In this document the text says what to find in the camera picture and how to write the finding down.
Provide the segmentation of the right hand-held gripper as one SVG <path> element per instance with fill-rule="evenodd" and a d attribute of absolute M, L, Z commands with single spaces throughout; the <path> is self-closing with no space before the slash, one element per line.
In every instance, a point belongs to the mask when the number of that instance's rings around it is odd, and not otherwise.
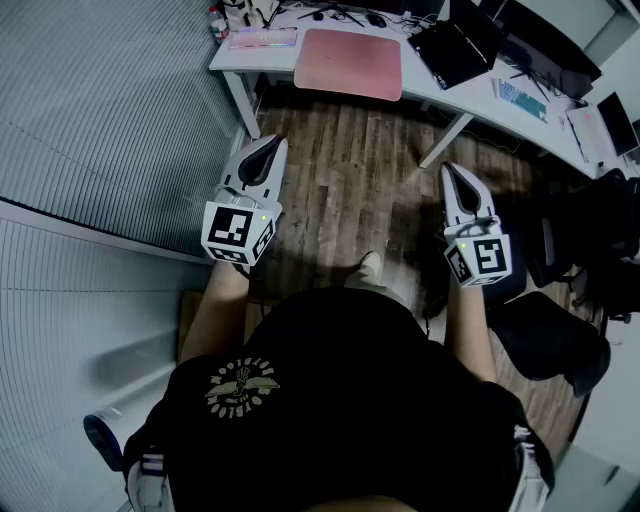
<path fill-rule="evenodd" d="M 493 215 L 489 189 L 471 171 L 451 162 L 441 166 L 440 178 L 449 226 L 444 230 L 448 242 L 444 257 L 458 285 L 487 286 L 510 276 L 510 238 L 502 232 L 500 218 Z"/>

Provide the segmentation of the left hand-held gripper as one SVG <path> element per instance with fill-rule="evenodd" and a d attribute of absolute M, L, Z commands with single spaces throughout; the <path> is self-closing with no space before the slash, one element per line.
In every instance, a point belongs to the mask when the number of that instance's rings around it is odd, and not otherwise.
<path fill-rule="evenodd" d="M 253 267 L 276 232 L 282 214 L 278 199 L 288 141 L 280 135 L 265 136 L 234 153 L 223 171 L 216 197 L 205 205 L 201 245 L 214 260 Z M 239 184 L 258 194 L 247 194 Z"/>

